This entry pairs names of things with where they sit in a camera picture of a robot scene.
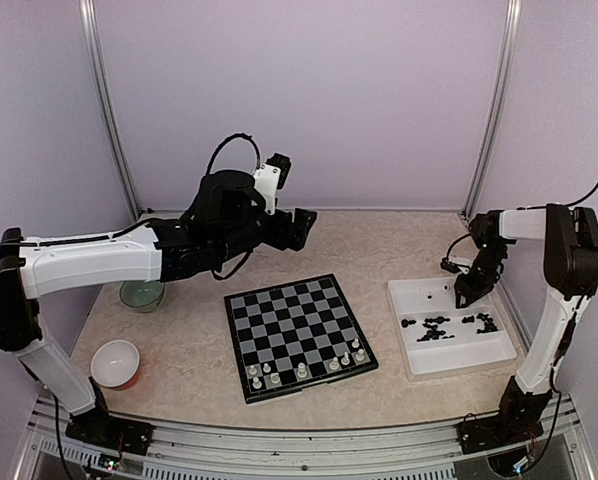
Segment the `white chess queen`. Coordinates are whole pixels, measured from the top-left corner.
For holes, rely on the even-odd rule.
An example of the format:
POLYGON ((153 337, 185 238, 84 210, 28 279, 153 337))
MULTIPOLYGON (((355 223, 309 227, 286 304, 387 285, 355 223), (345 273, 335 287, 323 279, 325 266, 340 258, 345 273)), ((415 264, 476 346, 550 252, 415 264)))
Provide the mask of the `white chess queen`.
POLYGON ((297 367, 296 375, 298 378, 303 379, 306 378, 308 375, 307 367, 304 363, 299 363, 297 367))

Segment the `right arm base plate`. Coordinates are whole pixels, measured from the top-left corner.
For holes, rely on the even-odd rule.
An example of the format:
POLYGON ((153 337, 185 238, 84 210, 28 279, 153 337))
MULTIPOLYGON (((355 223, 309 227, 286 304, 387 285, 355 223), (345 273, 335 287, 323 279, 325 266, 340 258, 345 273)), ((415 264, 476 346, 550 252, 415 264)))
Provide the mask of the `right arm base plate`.
POLYGON ((509 423, 500 415, 465 419, 456 425, 458 441, 464 455, 496 449, 540 437, 540 422, 509 423))

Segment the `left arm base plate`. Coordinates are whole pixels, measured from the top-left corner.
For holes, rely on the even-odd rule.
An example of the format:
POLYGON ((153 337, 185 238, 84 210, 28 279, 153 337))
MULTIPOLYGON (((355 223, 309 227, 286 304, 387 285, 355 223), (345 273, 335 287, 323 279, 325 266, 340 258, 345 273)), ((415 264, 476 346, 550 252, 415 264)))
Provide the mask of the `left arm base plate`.
POLYGON ((153 431, 154 426, 149 423, 92 410, 71 416, 65 435, 70 439, 118 453, 145 456, 153 431))

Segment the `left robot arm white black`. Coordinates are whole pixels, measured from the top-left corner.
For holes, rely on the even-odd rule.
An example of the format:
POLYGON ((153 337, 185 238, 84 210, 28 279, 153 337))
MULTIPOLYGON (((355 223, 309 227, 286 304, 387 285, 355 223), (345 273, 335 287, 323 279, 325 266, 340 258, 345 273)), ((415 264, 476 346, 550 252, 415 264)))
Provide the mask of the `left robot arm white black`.
POLYGON ((276 207, 276 167, 255 173, 222 170, 201 179, 177 219, 148 218, 122 231, 91 237, 24 238, 6 230, 0 241, 0 350, 13 353, 100 445, 119 434, 93 379, 81 373, 40 321, 39 300, 63 290, 123 281, 168 283, 248 259, 261 244, 299 251, 316 222, 312 210, 276 207))

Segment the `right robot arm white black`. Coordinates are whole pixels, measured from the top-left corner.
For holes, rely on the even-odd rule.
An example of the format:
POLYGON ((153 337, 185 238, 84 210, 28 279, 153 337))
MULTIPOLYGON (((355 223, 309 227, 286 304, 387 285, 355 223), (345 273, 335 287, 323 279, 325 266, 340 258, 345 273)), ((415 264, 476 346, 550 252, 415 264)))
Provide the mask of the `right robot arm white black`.
POLYGON ((508 381, 497 414, 465 419, 457 427, 463 452, 474 453, 542 435, 541 416, 556 391, 555 377, 598 288, 598 221, 591 208, 547 204, 478 214, 469 234, 478 253, 455 280, 456 308, 467 308, 494 289, 509 246, 519 240, 542 242, 547 283, 538 330, 508 381))

